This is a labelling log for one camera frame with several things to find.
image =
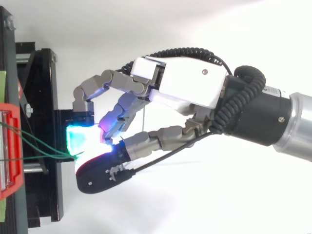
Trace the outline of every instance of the screw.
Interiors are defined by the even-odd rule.
[[[56,54],[52,54],[52,62],[58,62],[58,56]]]
[[[31,108],[30,104],[25,105],[25,113],[28,118],[30,118],[31,114],[34,112],[34,109]]]
[[[278,118],[278,122],[283,123],[284,121],[285,121],[285,118],[284,118],[284,117]]]
[[[17,27],[17,21],[14,16],[7,16],[4,20],[4,26],[9,29],[14,31]]]

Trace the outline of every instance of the metal rod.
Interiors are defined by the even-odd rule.
[[[24,164],[24,173],[37,173],[43,172],[40,163],[25,163]]]
[[[30,54],[16,54],[16,63],[25,64],[28,63]]]

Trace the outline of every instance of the black cable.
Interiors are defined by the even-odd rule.
[[[142,171],[142,170],[144,170],[144,169],[146,169],[146,168],[148,168],[150,166],[153,166],[156,163],[159,163],[159,162],[161,162],[161,161],[171,157],[172,155],[175,155],[176,153],[179,153],[180,151],[188,148],[189,146],[195,144],[197,141],[202,140],[203,138],[211,136],[213,134],[214,134],[213,132],[204,133],[203,135],[201,135],[201,136],[199,136],[199,137],[197,137],[197,138],[195,138],[193,140],[190,140],[189,142],[185,143],[184,145],[180,146],[179,148],[177,148],[175,150],[172,150],[171,152],[165,154],[164,156],[161,156],[161,157],[159,157],[159,158],[157,158],[157,159],[155,159],[155,160],[153,160],[153,161],[151,161],[149,163],[146,163],[145,165],[143,165],[143,166],[141,166],[139,168],[136,168],[134,170],[134,172],[137,173],[137,172]]]
[[[242,79],[247,84],[241,92],[230,98],[215,115],[209,127],[209,130],[215,134],[223,134],[224,129],[230,121],[233,120],[248,103],[254,100],[265,87],[266,79],[263,73],[254,67],[237,67],[234,76]]]
[[[156,57],[156,58],[189,57],[189,58],[194,58],[194,59],[200,59],[202,61],[210,62],[219,66],[223,65],[224,68],[229,73],[229,75],[232,75],[232,72],[229,69],[228,65],[221,58],[219,58],[218,56],[215,56],[213,52],[202,49],[202,48],[177,48],[177,49],[163,50],[157,53],[150,54],[149,56]],[[121,72],[123,74],[130,75],[132,66],[133,66],[133,61],[123,66],[121,68]]]

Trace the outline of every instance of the silver cylinder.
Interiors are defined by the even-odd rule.
[[[280,140],[273,145],[284,153],[312,161],[312,97],[291,94],[292,113]]]
[[[41,165],[39,163],[25,163],[24,173],[38,173],[43,172]]]

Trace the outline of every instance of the green wire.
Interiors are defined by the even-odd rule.
[[[21,130],[19,128],[15,128],[15,127],[12,127],[6,123],[3,123],[3,122],[0,122],[0,125],[10,129],[12,132],[14,132],[16,135],[18,135],[25,143],[27,143],[30,147],[32,147],[33,149],[37,150],[38,152],[42,153],[44,156],[34,156],[34,157],[27,157],[27,158],[16,158],[16,159],[3,159],[1,161],[7,161],[7,160],[22,160],[22,159],[34,159],[34,158],[43,158],[43,157],[52,157],[52,158],[55,158],[55,159],[65,159],[65,158],[73,158],[75,160],[78,159],[77,155],[80,155],[82,154],[83,152],[79,153],[79,154],[76,154],[76,155],[69,155],[69,154],[66,154],[64,152],[61,152],[61,151],[58,151],[54,148],[52,148],[51,146],[47,145],[46,143],[44,143],[43,141],[41,141],[40,139],[36,138],[35,136],[25,132],[24,130]],[[47,148],[49,149],[52,149],[53,151],[56,151],[57,153],[58,152],[61,152],[62,155],[50,155],[44,151],[42,151],[41,149],[37,148],[36,146],[34,146],[32,143],[30,143],[27,139],[25,139],[22,135],[20,135],[17,131],[15,131],[15,129],[17,129],[18,131],[21,131],[21,132],[24,132],[26,133],[28,136],[31,136],[33,139],[35,140],[38,140],[40,143],[42,143],[44,146],[46,146]]]
[[[15,130],[17,130],[17,131],[20,131],[20,132],[22,132],[22,133],[24,133],[24,134],[26,134],[26,135],[32,137],[33,139],[35,139],[36,141],[40,142],[42,145],[44,145],[45,147],[47,147],[47,148],[50,149],[50,150],[53,150],[53,151],[56,152],[56,153],[59,153],[59,154],[62,154],[62,155],[66,155],[66,156],[68,155],[67,153],[64,153],[64,152],[62,152],[62,151],[59,151],[59,150],[54,149],[53,147],[51,147],[51,146],[49,146],[48,144],[44,143],[42,140],[38,139],[38,138],[35,137],[34,135],[31,135],[30,133],[28,133],[28,132],[26,132],[26,131],[24,131],[24,130],[22,130],[22,129],[19,129],[19,128],[10,126],[10,125],[8,125],[8,124],[6,124],[6,123],[3,123],[3,122],[0,122],[0,125],[4,126],[4,127],[6,127],[6,128],[13,128],[13,129],[15,129]]]

